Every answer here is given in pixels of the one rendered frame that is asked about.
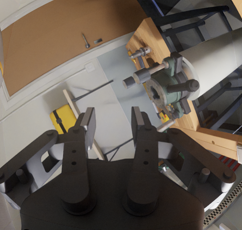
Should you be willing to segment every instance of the black and white checkered pattern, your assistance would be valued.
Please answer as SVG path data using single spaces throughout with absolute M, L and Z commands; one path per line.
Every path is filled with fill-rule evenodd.
M 203 229 L 207 228 L 209 225 L 213 224 L 216 221 L 216 218 L 224 212 L 231 203 L 239 196 L 242 192 L 242 181 L 238 184 L 238 186 L 231 192 L 231 194 L 220 203 L 220 205 L 213 210 L 207 217 L 205 217 L 203 221 Z

